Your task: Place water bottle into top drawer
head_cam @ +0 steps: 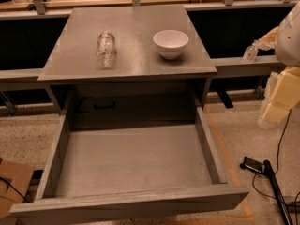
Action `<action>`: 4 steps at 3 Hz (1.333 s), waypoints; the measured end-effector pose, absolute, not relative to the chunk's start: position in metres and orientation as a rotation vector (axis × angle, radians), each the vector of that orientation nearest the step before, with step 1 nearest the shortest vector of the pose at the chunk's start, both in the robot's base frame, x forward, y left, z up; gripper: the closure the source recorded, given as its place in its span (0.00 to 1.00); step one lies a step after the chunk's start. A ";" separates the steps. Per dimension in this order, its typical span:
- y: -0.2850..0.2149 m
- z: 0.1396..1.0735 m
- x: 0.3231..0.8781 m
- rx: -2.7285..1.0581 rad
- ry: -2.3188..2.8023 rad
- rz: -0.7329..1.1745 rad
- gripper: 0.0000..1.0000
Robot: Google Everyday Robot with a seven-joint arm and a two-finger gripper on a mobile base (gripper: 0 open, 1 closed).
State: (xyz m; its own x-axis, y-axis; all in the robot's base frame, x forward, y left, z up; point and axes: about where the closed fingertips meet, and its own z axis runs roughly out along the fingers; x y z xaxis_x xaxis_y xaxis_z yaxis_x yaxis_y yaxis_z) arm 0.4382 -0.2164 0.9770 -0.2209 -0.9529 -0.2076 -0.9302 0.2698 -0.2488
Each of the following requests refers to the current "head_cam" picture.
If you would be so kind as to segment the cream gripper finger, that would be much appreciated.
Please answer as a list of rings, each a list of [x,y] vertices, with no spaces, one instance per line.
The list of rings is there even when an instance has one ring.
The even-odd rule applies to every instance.
[[[300,67],[286,67],[282,72],[272,72],[264,91],[258,125],[274,128],[300,102]]]

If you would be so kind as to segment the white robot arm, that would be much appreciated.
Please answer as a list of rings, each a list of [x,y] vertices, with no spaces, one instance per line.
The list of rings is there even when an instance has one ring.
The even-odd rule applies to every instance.
[[[267,81],[258,125],[274,128],[300,102],[300,3],[280,23],[275,44],[276,59],[286,67]]]

